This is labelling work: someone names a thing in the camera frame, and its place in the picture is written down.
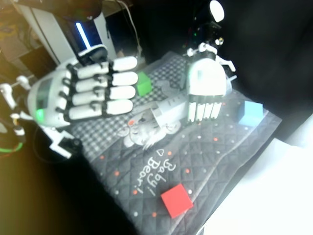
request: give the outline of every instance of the red cube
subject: red cube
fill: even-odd
[[[194,206],[182,184],[166,191],[161,197],[172,219]]]

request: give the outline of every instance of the white cable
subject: white cable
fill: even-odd
[[[127,4],[125,2],[123,2],[123,1],[120,1],[120,0],[107,0],[107,1],[116,1],[116,2],[118,2],[120,4],[122,4],[126,8],[126,11],[128,13],[129,19],[130,19],[131,24],[132,24],[132,26],[134,28],[134,31],[135,31],[136,40],[137,40],[138,57],[140,58],[141,57],[141,52],[142,52],[142,47],[140,46],[137,30],[136,30],[135,24],[134,24],[133,19],[132,19],[131,12],[129,11],[129,8],[128,8]]]

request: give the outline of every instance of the blue light strip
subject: blue light strip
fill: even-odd
[[[91,46],[89,44],[89,41],[87,39],[87,36],[86,36],[86,34],[85,34],[84,30],[83,30],[82,25],[80,23],[76,23],[76,27],[77,27],[77,29],[78,29],[78,31],[80,33],[80,36],[82,37],[82,39],[83,39],[83,41],[85,43],[86,48],[87,49],[91,48]]]

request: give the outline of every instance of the green wire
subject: green wire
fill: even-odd
[[[19,143],[18,146],[15,149],[7,149],[7,148],[0,148],[0,152],[2,153],[12,153],[19,151],[23,147],[22,143]]]

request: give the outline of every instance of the cube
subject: cube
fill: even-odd
[[[136,87],[139,96],[144,96],[152,91],[151,80],[144,72],[138,73],[138,82]]]
[[[244,126],[257,126],[263,117],[263,104],[245,101],[239,108],[238,123]]]
[[[161,197],[172,219],[194,206],[182,184],[161,194]]]

